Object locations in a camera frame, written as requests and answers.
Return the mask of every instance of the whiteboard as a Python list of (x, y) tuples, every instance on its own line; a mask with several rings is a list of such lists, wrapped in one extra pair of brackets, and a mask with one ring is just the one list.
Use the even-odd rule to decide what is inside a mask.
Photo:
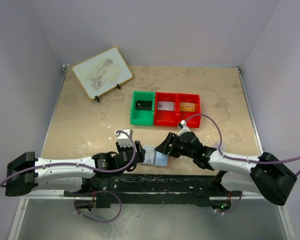
[(133, 77), (117, 47), (84, 60), (72, 69), (92, 100)]

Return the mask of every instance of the black card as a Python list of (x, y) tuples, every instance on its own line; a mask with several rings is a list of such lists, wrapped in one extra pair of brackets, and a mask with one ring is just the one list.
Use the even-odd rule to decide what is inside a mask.
[(152, 110), (152, 101), (139, 100), (135, 103), (135, 109), (137, 110)]

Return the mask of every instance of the green bin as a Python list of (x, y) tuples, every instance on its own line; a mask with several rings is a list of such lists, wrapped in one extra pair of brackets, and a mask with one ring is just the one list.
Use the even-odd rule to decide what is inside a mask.
[[(155, 114), (156, 93), (152, 91), (133, 92), (132, 105), (130, 111), (130, 123), (133, 125), (153, 125)], [(137, 101), (152, 101), (151, 110), (136, 109)]]

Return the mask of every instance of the tan table surface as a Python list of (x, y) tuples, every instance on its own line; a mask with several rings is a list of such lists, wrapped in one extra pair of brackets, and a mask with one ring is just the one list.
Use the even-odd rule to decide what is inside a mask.
[[(43, 158), (73, 159), (116, 151), (115, 130), (133, 129), (133, 139), (157, 146), (178, 128), (130, 125), (134, 91), (199, 94), (201, 112), (219, 125), (224, 150), (239, 155), (257, 155), (253, 126), (235, 67), (131, 66), (133, 78), (100, 97), (90, 100), (70, 67), (51, 119)], [(215, 147), (219, 135), (210, 120), (202, 117), (192, 129), (200, 141)], [(198, 168), (190, 158), (169, 159), (170, 168), (138, 165), (132, 173), (215, 175)]]

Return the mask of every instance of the black bracket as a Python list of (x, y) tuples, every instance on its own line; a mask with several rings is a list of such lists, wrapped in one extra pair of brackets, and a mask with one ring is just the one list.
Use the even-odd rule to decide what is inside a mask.
[(211, 200), (211, 207), (213, 210), (219, 209), (221, 213), (231, 208), (231, 200)]
[[(78, 193), (87, 193), (94, 190), (103, 190), (104, 187), (116, 193), (122, 204), (173, 204), (196, 205), (210, 207), (210, 197), (227, 197), (229, 192), (225, 189), (217, 191), (212, 184), (214, 176), (201, 175), (159, 175), (159, 174), (129, 174), (113, 176), (111, 178), (84, 178), (82, 190)], [(65, 197), (75, 194), (65, 191)], [(239, 191), (233, 191), (232, 196), (240, 196)], [(227, 200), (213, 201), (217, 209), (227, 203)], [(111, 194), (98, 194), (96, 208), (110, 208), (117, 204), (117, 199)]]
[[(259, 157), (260, 162), (279, 161), (271, 153), (264, 152)], [(297, 176), (283, 164), (257, 164), (251, 168), (250, 177), (260, 193), (269, 202), (283, 206), (294, 187)]]
[[(12, 162), (8, 163), (6, 176), (8, 177), (23, 169), (35, 166), (36, 160), (37, 158), (35, 158), (34, 152), (22, 154)], [(16, 197), (30, 193), (32, 188), (38, 185), (35, 183), (35, 177), (36, 174), (34, 170), (13, 177), (6, 183), (5, 195), (7, 197)]]
[[(121, 89), (121, 86), (119, 84), (117, 84), (116, 88)], [(96, 100), (98, 103), (100, 103), (100, 98), (98, 96), (94, 96), (94, 100)]]
[(173, 132), (169, 132), (166, 139), (157, 146), (155, 151), (169, 155), (174, 158), (186, 156), (191, 158), (193, 162), (201, 169), (214, 170), (210, 164), (210, 156), (217, 149), (213, 147), (203, 146), (194, 132), (188, 131), (181, 136)]

